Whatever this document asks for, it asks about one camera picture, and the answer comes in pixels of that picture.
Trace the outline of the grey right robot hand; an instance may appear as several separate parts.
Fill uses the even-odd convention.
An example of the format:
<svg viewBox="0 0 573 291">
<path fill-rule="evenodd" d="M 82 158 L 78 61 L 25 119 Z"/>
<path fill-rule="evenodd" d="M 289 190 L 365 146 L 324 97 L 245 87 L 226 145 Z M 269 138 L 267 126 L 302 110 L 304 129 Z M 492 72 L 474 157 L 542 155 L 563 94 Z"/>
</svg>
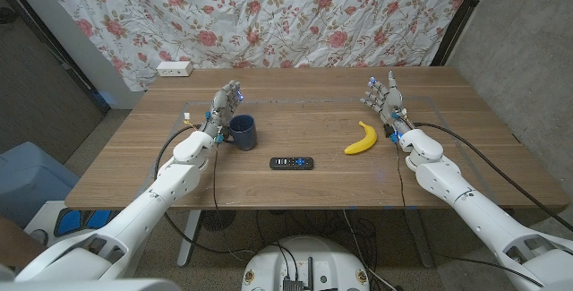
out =
<svg viewBox="0 0 573 291">
<path fill-rule="evenodd" d="M 379 115 L 387 138 L 398 141 L 403 134 L 414 129 L 406 120 L 407 111 L 392 71 L 388 73 L 388 85 L 372 76 L 367 87 L 369 89 L 360 101 Z"/>
</svg>

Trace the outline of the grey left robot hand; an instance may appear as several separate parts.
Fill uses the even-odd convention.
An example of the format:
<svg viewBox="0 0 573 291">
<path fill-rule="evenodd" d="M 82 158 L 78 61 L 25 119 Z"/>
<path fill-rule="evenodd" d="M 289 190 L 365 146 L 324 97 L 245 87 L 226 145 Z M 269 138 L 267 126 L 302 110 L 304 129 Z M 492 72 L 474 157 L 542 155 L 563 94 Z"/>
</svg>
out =
<svg viewBox="0 0 573 291">
<path fill-rule="evenodd" d="M 243 101 L 240 82 L 232 80 L 217 91 L 211 101 L 209 115 L 200 130 L 213 139 L 224 134 L 235 111 Z"/>
</svg>

